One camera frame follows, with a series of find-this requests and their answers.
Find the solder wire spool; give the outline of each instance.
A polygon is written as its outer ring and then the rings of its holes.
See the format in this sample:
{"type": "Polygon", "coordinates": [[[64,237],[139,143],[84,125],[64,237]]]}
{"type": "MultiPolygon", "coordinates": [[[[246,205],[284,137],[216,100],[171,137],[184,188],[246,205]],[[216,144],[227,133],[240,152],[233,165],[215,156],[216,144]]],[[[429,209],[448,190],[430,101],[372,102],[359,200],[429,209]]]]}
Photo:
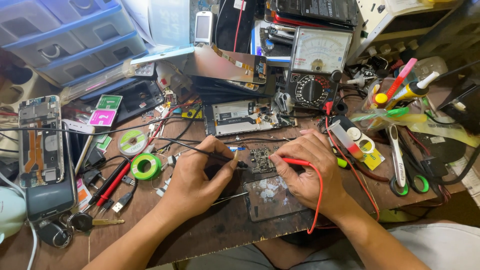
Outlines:
{"type": "Polygon", "coordinates": [[[132,174],[140,180],[152,180],[160,174],[161,168],[162,162],[160,159],[150,153],[140,154],[132,161],[132,174]]]}
{"type": "Polygon", "coordinates": [[[138,129],[127,131],[118,140],[118,148],[120,153],[126,156],[135,156],[143,151],[147,144],[147,135],[138,129]]]}

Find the hand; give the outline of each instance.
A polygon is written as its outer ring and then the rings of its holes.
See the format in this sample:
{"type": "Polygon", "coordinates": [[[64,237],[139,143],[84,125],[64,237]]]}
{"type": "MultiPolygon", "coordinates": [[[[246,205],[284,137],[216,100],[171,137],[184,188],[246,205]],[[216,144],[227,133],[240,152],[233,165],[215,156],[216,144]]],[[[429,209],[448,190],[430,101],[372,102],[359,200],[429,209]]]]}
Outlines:
{"type": "Polygon", "coordinates": [[[168,189],[157,206],[160,215],[168,211],[180,222],[178,225],[207,211],[232,179],[237,167],[238,154],[234,155],[224,143],[211,135],[196,148],[233,160],[223,165],[209,181],[204,172],[209,161],[206,154],[190,150],[180,155],[168,189]]]}
{"type": "Polygon", "coordinates": [[[347,196],[342,186],[338,162],[324,135],[313,129],[302,130],[300,133],[303,136],[284,144],[270,156],[270,160],[299,202],[316,209],[320,193],[320,180],[316,171],[310,166],[305,166],[303,167],[305,172],[297,175],[282,157],[292,157],[313,164],[319,170],[324,185],[319,212],[327,215],[334,212],[347,196]]]}

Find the white phone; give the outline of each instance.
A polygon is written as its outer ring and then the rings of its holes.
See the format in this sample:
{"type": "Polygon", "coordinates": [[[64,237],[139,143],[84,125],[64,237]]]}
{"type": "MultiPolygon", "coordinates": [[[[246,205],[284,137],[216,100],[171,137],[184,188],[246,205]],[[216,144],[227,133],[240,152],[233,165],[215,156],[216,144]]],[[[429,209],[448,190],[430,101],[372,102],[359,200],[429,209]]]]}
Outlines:
{"type": "MultiPolygon", "coordinates": [[[[83,123],[75,122],[72,120],[62,119],[62,122],[68,125],[68,129],[80,131],[83,133],[95,133],[95,127],[89,126],[83,123]]],[[[80,167],[85,159],[90,143],[93,136],[87,136],[82,134],[71,133],[70,140],[72,142],[72,160],[75,164],[75,175],[78,174],[80,167]]]]}
{"type": "Polygon", "coordinates": [[[211,11],[197,12],[195,20],[195,45],[198,43],[212,44],[213,13],[211,11]]]}

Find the drawer handle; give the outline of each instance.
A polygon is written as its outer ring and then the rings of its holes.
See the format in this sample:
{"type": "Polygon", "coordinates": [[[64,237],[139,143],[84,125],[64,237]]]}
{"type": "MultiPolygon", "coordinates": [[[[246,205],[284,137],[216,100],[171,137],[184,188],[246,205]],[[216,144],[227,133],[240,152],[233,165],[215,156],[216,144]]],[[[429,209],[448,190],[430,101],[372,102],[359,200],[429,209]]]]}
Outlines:
{"type": "Polygon", "coordinates": [[[81,10],[87,10],[89,8],[92,7],[92,4],[93,4],[93,0],[90,0],[90,3],[88,4],[88,6],[86,7],[83,7],[83,6],[79,6],[77,3],[75,3],[74,0],[71,0],[70,3],[72,3],[72,5],[74,5],[75,7],[77,7],[78,9],[81,9],[81,10]]]}
{"type": "Polygon", "coordinates": [[[53,47],[55,47],[55,54],[54,55],[48,55],[42,49],[39,50],[39,52],[47,58],[57,58],[60,55],[60,46],[58,46],[57,44],[53,44],[53,47]]]}

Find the workbench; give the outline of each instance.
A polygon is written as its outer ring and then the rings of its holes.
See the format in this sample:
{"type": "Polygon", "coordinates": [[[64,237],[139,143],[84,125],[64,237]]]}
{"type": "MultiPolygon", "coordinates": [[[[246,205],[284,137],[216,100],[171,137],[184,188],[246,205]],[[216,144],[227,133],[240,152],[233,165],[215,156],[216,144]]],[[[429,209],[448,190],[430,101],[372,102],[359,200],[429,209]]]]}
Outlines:
{"type": "MultiPolygon", "coordinates": [[[[359,102],[356,97],[348,98],[348,103],[359,102]]],[[[119,128],[131,127],[146,123],[149,117],[142,119],[141,117],[134,119],[119,128]]],[[[164,137],[176,137],[187,125],[186,120],[170,119],[167,122],[167,128],[163,133],[164,137]]],[[[297,127],[287,127],[267,132],[241,134],[240,138],[261,137],[261,138],[289,138],[300,136],[299,130],[308,128],[317,128],[315,119],[298,119],[297,127]]],[[[117,148],[118,139],[124,132],[113,133],[111,137],[113,141],[107,148],[106,158],[120,154],[117,148]]],[[[402,133],[404,138],[411,144],[411,139],[402,133]]],[[[205,138],[205,128],[203,122],[194,122],[186,134],[184,139],[202,140],[205,138]]],[[[221,138],[224,141],[233,141],[235,136],[221,138]]],[[[163,146],[167,141],[155,140],[156,148],[163,146]]],[[[241,146],[249,149],[268,147],[273,149],[274,146],[281,146],[284,142],[265,142],[265,141],[246,141],[241,146]]],[[[240,146],[238,144],[229,144],[228,146],[240,146]]],[[[379,176],[390,178],[394,174],[391,150],[388,145],[376,143],[376,148],[386,158],[374,173],[379,176]]],[[[173,155],[185,147],[174,144],[166,155],[173,155]]],[[[413,152],[420,158],[420,152],[416,147],[412,147],[413,152]]],[[[240,160],[250,164],[248,149],[239,152],[240,160]]],[[[103,168],[104,176],[108,176],[120,163],[120,159],[116,159],[103,168]]],[[[123,219],[124,224],[97,226],[89,236],[84,233],[74,235],[72,243],[65,249],[58,249],[41,243],[37,249],[34,261],[34,270],[79,270],[88,262],[92,261],[105,248],[119,239],[128,230],[130,230],[147,212],[149,212],[160,200],[156,194],[156,190],[152,188],[160,187],[162,181],[168,179],[171,169],[166,169],[161,180],[156,179],[152,182],[139,180],[138,190],[135,193],[131,203],[124,209],[120,215],[113,210],[109,210],[102,217],[104,219],[123,219]]],[[[341,169],[343,186],[346,191],[369,213],[374,213],[368,197],[362,190],[357,179],[349,170],[341,169]]],[[[240,173],[234,175],[232,181],[228,184],[222,196],[230,196],[242,192],[239,179],[240,173]]],[[[359,172],[359,176],[364,181],[366,188],[372,194],[372,197],[380,210],[392,209],[408,204],[421,202],[424,200],[435,198],[436,195],[432,190],[426,194],[417,194],[409,192],[406,197],[396,197],[389,189],[388,183],[379,183],[369,179],[359,172]]],[[[444,180],[452,180],[455,175],[451,174],[444,177],[444,180]]],[[[126,192],[130,191],[132,186],[121,183],[113,194],[113,199],[117,201],[126,192]]],[[[456,193],[465,190],[461,183],[447,186],[450,193],[456,193]]],[[[220,203],[211,207],[206,213],[194,217],[184,223],[171,233],[160,244],[154,255],[152,256],[149,267],[161,265],[174,261],[193,258],[212,252],[233,248],[241,245],[247,245],[258,241],[275,238],[289,233],[295,233],[306,230],[312,225],[314,212],[307,210],[298,212],[282,218],[271,219],[253,223],[250,221],[245,201],[243,197],[237,197],[232,200],[220,203]]],[[[317,225],[328,224],[329,221],[324,217],[319,217],[317,225]]],[[[0,245],[0,269],[26,269],[30,253],[32,250],[31,230],[24,226],[19,233],[4,240],[0,245]]]]}

